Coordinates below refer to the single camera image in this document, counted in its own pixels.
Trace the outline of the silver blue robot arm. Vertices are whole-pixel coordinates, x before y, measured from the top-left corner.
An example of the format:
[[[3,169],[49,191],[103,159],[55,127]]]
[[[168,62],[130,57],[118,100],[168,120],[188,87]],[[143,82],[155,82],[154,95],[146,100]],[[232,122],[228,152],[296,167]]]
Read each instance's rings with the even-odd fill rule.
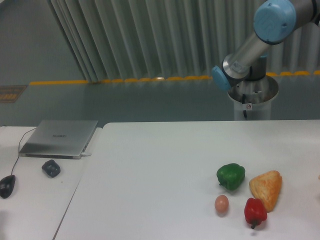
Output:
[[[308,23],[319,24],[318,0],[267,0],[255,12],[253,33],[220,66],[211,70],[215,84],[224,91],[246,80],[253,63],[270,46],[282,43],[295,30]]]

